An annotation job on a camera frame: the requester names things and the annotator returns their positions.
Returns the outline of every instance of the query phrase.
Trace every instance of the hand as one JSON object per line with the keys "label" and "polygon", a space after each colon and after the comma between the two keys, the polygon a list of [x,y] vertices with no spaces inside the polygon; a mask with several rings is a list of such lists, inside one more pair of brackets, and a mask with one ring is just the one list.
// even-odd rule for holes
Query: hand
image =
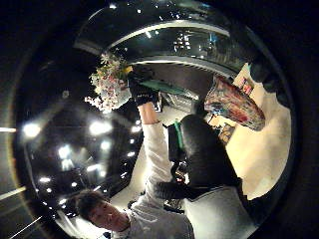
{"label": "hand", "polygon": [[152,102],[155,98],[152,89],[140,85],[140,83],[145,80],[148,79],[145,79],[133,71],[128,73],[128,87],[138,107],[147,102]]}

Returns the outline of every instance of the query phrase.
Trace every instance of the flower bouquet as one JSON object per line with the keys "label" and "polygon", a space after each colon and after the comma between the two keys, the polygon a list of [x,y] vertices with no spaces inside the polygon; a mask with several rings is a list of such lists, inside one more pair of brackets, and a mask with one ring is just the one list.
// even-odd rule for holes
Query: flower bouquet
{"label": "flower bouquet", "polygon": [[123,58],[111,53],[101,56],[101,66],[89,78],[95,87],[95,98],[85,97],[84,101],[98,108],[104,114],[118,109],[131,97],[127,88],[127,73],[132,70]]}

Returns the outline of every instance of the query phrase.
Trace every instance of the white floor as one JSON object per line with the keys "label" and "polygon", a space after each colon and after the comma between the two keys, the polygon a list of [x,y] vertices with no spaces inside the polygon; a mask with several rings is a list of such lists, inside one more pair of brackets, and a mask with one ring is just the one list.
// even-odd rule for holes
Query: white floor
{"label": "white floor", "polygon": [[[235,82],[243,76],[253,80],[247,65]],[[263,195],[276,183],[286,164],[291,135],[289,109],[278,103],[275,94],[266,93],[262,84],[254,84],[250,96],[263,110],[266,126],[254,131],[237,123],[226,147],[248,199]]]}

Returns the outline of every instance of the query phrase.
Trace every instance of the ceiling light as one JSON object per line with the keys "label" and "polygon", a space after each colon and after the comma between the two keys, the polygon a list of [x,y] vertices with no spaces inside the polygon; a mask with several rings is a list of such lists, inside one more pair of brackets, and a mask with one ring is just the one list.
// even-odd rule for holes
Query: ceiling light
{"label": "ceiling light", "polygon": [[66,203],[66,202],[67,202],[67,199],[66,199],[66,198],[63,198],[63,199],[61,199],[61,200],[59,201],[59,204],[62,205],[62,204],[64,204],[64,203]]}
{"label": "ceiling light", "polygon": [[61,162],[61,166],[63,171],[67,171],[74,168],[74,164],[71,159],[63,159]]}
{"label": "ceiling light", "polygon": [[148,38],[152,37],[152,35],[151,35],[151,33],[149,31],[146,31],[146,34],[147,34]]}
{"label": "ceiling light", "polygon": [[101,188],[101,186],[97,186],[95,189],[93,189],[94,191],[97,191]]}
{"label": "ceiling light", "polygon": [[13,127],[0,127],[0,131],[15,132],[17,129]]}
{"label": "ceiling light", "polygon": [[124,172],[121,174],[121,178],[124,178],[128,173],[127,172]]}
{"label": "ceiling light", "polygon": [[108,150],[111,147],[111,143],[108,140],[103,140],[101,143],[102,150]]}
{"label": "ceiling light", "polygon": [[135,154],[136,153],[134,151],[131,151],[131,152],[128,153],[128,156],[131,157],[131,156],[134,156]]}
{"label": "ceiling light", "polygon": [[101,168],[101,166],[97,163],[97,164],[93,164],[87,167],[87,171],[94,171]]}
{"label": "ceiling light", "polygon": [[104,177],[104,176],[106,176],[106,175],[107,175],[107,173],[106,173],[105,171],[101,171],[101,172],[100,172],[100,176]]}
{"label": "ceiling light", "polygon": [[110,8],[111,8],[111,9],[116,9],[117,6],[116,6],[114,3],[111,3],[111,4],[110,4]]}
{"label": "ceiling light", "polygon": [[49,182],[49,181],[51,181],[51,178],[50,178],[50,177],[41,177],[41,178],[39,179],[39,181],[40,181],[40,182]]}
{"label": "ceiling light", "polygon": [[28,123],[23,127],[23,131],[28,137],[35,137],[40,130],[40,127],[35,123]]}
{"label": "ceiling light", "polygon": [[59,148],[59,156],[61,158],[67,158],[67,156],[70,154],[71,150],[68,145],[62,146]]}
{"label": "ceiling light", "polygon": [[98,135],[101,133],[109,132],[112,130],[112,126],[109,122],[94,121],[90,125],[90,132],[92,135]]}
{"label": "ceiling light", "polygon": [[133,126],[132,129],[131,129],[131,132],[139,132],[141,131],[141,127],[140,126]]}

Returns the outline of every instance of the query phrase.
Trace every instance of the white flower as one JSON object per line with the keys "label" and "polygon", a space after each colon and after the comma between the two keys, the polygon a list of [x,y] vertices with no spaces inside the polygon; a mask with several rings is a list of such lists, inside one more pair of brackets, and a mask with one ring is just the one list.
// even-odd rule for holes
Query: white flower
{"label": "white flower", "polygon": [[101,64],[106,64],[109,59],[110,59],[110,56],[107,53],[102,54],[102,56],[101,56]]}
{"label": "white flower", "polygon": [[96,87],[96,88],[94,89],[94,91],[95,91],[96,94],[99,95],[99,94],[101,93],[102,89],[101,89],[101,87]]}

